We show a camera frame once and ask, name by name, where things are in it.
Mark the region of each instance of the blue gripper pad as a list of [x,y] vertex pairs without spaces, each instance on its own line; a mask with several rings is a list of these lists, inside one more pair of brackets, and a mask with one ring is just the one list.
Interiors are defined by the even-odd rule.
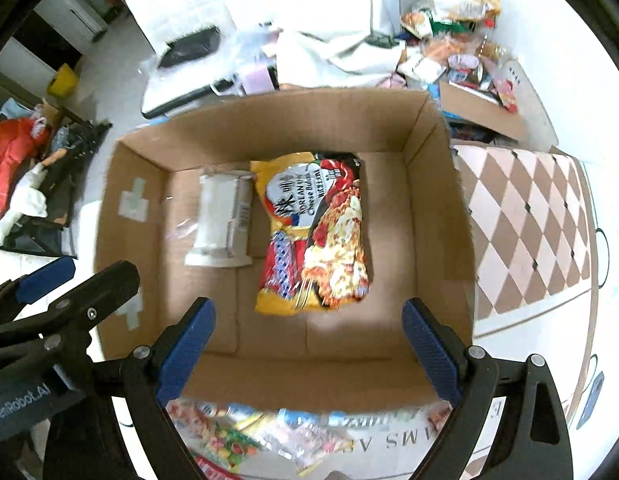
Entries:
[[18,283],[14,296],[19,303],[32,304],[74,277],[76,267],[69,256],[41,267]]
[[425,369],[425,374],[436,390],[436,394],[441,399],[448,400],[455,408],[461,400],[456,365],[412,300],[403,307],[402,319],[403,332]]
[[156,400],[159,406],[181,395],[196,362],[201,357],[216,326],[216,311],[211,300],[206,300],[183,330],[181,338],[163,362],[158,373]]

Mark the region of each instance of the brown and white diamond pattern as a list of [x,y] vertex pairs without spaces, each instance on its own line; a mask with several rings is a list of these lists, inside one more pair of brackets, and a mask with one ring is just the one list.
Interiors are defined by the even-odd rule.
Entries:
[[477,319],[590,278],[585,198],[565,155],[455,145],[478,275]]

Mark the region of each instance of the metal bolt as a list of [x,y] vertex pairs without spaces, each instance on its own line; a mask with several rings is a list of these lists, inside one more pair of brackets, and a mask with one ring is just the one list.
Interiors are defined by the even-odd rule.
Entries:
[[485,357],[485,351],[480,346],[470,346],[468,353],[474,357],[474,359],[482,359]]
[[61,336],[58,334],[54,334],[54,335],[49,336],[49,338],[45,340],[45,343],[43,343],[43,347],[46,350],[53,350],[59,344],[61,344]]
[[137,346],[132,355],[137,359],[145,359],[145,357],[150,355],[150,347],[145,345]]
[[537,366],[544,366],[545,359],[542,355],[534,354],[531,356],[531,363]]

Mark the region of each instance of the yellow container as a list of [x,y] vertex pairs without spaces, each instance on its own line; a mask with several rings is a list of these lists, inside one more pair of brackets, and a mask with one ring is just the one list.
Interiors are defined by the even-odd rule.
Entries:
[[58,98],[68,97],[78,84],[78,76],[67,63],[59,68],[56,77],[47,86],[47,92]]

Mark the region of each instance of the noodle package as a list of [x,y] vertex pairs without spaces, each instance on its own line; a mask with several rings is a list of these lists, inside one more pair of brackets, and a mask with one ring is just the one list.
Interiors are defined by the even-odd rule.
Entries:
[[271,221],[257,312],[335,310],[365,297],[360,167],[352,153],[292,153],[251,162]]

